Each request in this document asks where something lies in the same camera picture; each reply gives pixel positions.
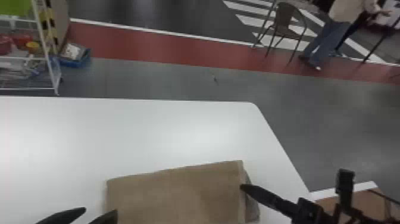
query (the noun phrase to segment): white shelf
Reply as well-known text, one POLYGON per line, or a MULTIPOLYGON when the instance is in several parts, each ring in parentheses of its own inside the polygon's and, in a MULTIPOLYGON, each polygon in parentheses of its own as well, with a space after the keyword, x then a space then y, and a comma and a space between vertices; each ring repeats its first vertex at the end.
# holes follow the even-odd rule
POLYGON ((52 38, 46 38, 51 34, 51 29, 47 32, 43 30, 42 22, 40 21, 41 12, 44 12, 46 23, 50 26, 50 18, 46 9, 45 0, 30 0, 32 9, 25 17, 17 17, 14 15, 0 15, 0 21, 9 21, 11 29, 24 28, 26 24, 16 23, 28 22, 31 29, 31 23, 36 23, 36 30, 40 38, 40 45, 42 47, 43 56, 33 57, 29 55, 28 51, 21 51, 12 45, 12 52, 8 55, 0 56, 0 62, 3 67, 9 68, 0 69, 0 89, 20 89, 20 90, 34 90, 34 89, 53 89, 54 93, 58 95, 58 85, 60 84, 61 69, 58 63, 55 63, 49 55, 49 50, 55 49, 55 43, 52 38), (31 75, 26 73, 23 63, 31 60, 45 61, 46 71, 41 72, 39 75, 31 75))
POLYGON ((41 61, 45 61, 46 58, 44 57, 40 57, 40 58, 29 58, 29 53, 28 51, 22 51, 20 49, 18 49, 14 44, 11 47, 12 52, 9 53, 8 55, 0 55, 0 60, 2 59, 11 59, 11 60, 25 60, 25 61, 29 61, 29 60, 41 60, 41 61))
POLYGON ((36 20, 28 20, 25 18, 13 18, 13 15, 0 15, 0 20, 2 21, 21 21, 27 23, 36 23, 36 20))

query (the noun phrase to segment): chair leg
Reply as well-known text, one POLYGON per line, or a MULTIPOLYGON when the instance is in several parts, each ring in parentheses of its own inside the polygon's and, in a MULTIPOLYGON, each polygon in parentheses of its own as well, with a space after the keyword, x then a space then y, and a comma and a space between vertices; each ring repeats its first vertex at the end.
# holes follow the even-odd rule
POLYGON ((285 36, 282 36, 278 42, 275 43, 274 48, 276 48, 276 46, 283 40, 283 38, 285 38, 285 36))
POLYGON ((265 56, 264 56, 264 57, 266 57, 266 56, 268 55, 268 53, 270 52, 270 50, 271 50, 271 45, 272 45, 272 43, 274 42, 275 36, 276 36, 276 29, 274 29, 274 34, 272 35, 271 42, 270 42, 270 44, 269 44, 269 46, 268 46, 267 53, 265 53, 265 56))
POLYGON ((293 50, 292 56, 290 57, 290 60, 289 60, 289 63, 292 62, 293 56, 295 56, 295 53, 297 51, 297 48, 299 47, 301 39, 302 39, 302 37, 297 41, 296 48, 293 50))
POLYGON ((265 36, 265 34, 268 32, 268 30, 270 30, 271 26, 268 26, 268 28, 264 31, 264 33, 262 33, 261 37, 259 38, 259 41, 261 41, 263 39, 263 37, 265 36))

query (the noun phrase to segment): blue jeans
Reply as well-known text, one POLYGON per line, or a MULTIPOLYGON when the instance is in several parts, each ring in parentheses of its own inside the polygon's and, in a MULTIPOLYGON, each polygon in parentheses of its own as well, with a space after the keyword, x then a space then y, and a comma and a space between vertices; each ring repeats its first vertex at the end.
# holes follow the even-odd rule
POLYGON ((310 64, 319 66, 338 45, 350 25, 351 23, 348 22, 340 23, 329 19, 318 36, 304 49, 303 56, 310 58, 308 61, 310 64), (317 52, 311 55, 318 46, 317 52))

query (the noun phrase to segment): white floor line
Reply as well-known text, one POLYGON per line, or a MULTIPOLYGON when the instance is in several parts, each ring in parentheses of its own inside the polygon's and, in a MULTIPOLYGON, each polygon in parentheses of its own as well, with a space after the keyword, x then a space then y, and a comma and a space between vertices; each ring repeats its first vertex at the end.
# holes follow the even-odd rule
MULTIPOLYGON (((243 4, 239 4, 236 2, 230 2, 230 1, 224 1, 224 3, 226 4, 226 6, 228 6, 228 8, 233 9, 233 10, 239 10, 239 11, 244 11, 244 12, 248 12, 248 13, 256 13, 259 15, 267 15, 268 14, 268 10, 262 9, 262 8, 257 8, 257 7, 253 7, 253 6, 249 6, 249 5, 243 5, 243 4)), ((274 18, 276 16, 276 12, 272 11, 270 17, 274 18)))
MULTIPOLYGON (((376 185, 376 183, 373 181, 356 183, 354 185, 353 192, 365 191, 365 190, 373 189, 373 188, 377 188, 377 187, 378 187, 378 185, 376 185)), ((321 191, 311 192, 311 197, 316 201, 325 199, 325 198, 335 197, 335 196, 337 196, 337 194, 335 193, 335 188, 329 188, 329 189, 325 189, 325 190, 321 190, 321 191)))
MULTIPOLYGON (((270 35, 265 35, 263 38, 262 38, 262 40, 261 40, 261 43, 264 45, 264 46, 268 46, 269 44, 270 44, 270 42, 271 42, 271 38, 272 38, 272 36, 270 36, 270 35)), ((272 43, 272 46, 275 46, 275 44, 279 41, 279 37, 276 37, 275 39, 274 39, 274 42, 272 43)), ((283 39, 277 46, 276 46, 276 48, 281 48, 281 49, 288 49, 288 50, 293 50, 293 49, 295 49, 295 47, 296 47, 296 44, 297 44, 297 41, 296 40, 293 40, 293 39, 283 39)), ((298 49, 297 49, 297 51, 302 51, 302 50, 304 50, 304 48, 306 47, 308 45, 308 42, 307 41, 300 41, 300 44, 299 44, 299 47, 298 47, 298 49)))
MULTIPOLYGON (((321 27, 323 27, 325 25, 324 21, 320 20, 319 18, 317 18, 316 16, 312 15, 308 11, 306 11, 306 10, 300 10, 300 11, 301 11, 301 13, 303 13, 304 16, 306 16, 307 18, 309 18, 313 22, 317 23, 321 27)), ((350 38, 347 38, 345 43, 347 45, 349 45, 351 48, 353 48, 354 50, 358 51, 363 56, 367 56, 367 54, 370 52, 369 50, 365 49, 363 46, 361 46, 360 44, 356 43, 355 41, 353 41, 350 38)), ((378 63, 384 63, 385 62, 382 58, 378 57, 376 54, 372 54, 370 59, 375 61, 375 62, 378 62, 378 63)))
MULTIPOLYGON (((85 20, 85 19, 81 19, 81 18, 71 18, 71 21, 75 22, 75 23, 83 23, 83 24, 111 27, 111 28, 117 28, 117 29, 136 30, 136 31, 148 32, 148 33, 158 33, 158 34, 163 34, 163 35, 179 36, 179 37, 183 37, 183 38, 193 38, 193 39, 200 39, 200 40, 205 40, 205 41, 232 43, 232 44, 245 45, 245 46, 253 45, 253 43, 243 42, 243 41, 231 41, 231 40, 227 40, 227 39, 210 38, 208 36, 189 35, 189 34, 185 34, 185 33, 170 32, 170 31, 165 31, 165 30, 155 30, 155 29, 136 27, 136 26, 126 26, 126 25, 119 25, 119 24, 113 24, 113 23, 104 23, 104 22, 93 21, 93 20, 85 20)), ((359 58, 349 58, 349 59, 353 60, 353 61, 362 61, 362 59, 359 59, 359 58)), ((375 62, 375 61, 371 61, 371 60, 368 60, 367 63, 383 64, 386 66, 400 67, 399 64, 380 63, 380 62, 375 62)))
POLYGON ((262 0, 239 0, 239 1, 255 3, 257 5, 265 5, 265 6, 268 6, 268 7, 272 6, 272 2, 266 2, 266 1, 262 1, 262 0))
MULTIPOLYGON (((263 25, 264 20, 260 19, 260 18, 254 18, 254 17, 248 17, 245 15, 236 15, 243 24, 247 25, 247 26, 254 26, 254 27, 261 27, 263 25)), ((273 21, 267 21, 267 23, 265 24, 265 27, 271 26, 273 24, 273 21)), ((289 28, 291 28, 294 32, 296 32, 297 34, 301 34, 304 30, 304 27, 302 26, 296 26, 296 25, 289 25, 289 28)), ((312 36, 312 37, 316 37, 317 34, 314 33, 312 30, 307 29, 304 33, 305 36, 312 36)))

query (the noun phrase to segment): metal shelf rack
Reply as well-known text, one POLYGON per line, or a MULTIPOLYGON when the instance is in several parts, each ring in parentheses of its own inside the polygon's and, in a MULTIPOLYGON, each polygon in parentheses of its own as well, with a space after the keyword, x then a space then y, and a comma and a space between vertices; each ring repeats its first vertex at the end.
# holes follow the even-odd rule
POLYGON ((16 16, 0 17, 2 21, 10 21, 11 23, 22 22, 29 23, 29 27, 32 24, 36 24, 36 28, 24 29, 24 30, 35 30, 38 32, 40 45, 42 47, 43 56, 35 57, 33 54, 29 54, 27 51, 18 50, 15 46, 12 46, 12 53, 0 56, 0 90, 40 90, 40 89, 52 89, 55 95, 58 94, 58 87, 62 81, 60 64, 57 57, 53 57, 57 53, 57 48, 53 39, 51 22, 49 18, 49 12, 46 7, 45 0, 30 0, 31 1, 31 16, 26 18, 19 18, 16 16), (43 30, 42 22, 40 18, 45 18, 47 30, 43 30), (46 71, 41 72, 37 76, 26 76, 23 75, 22 71, 12 71, 13 66, 21 66, 23 63, 29 61, 45 61, 46 71))

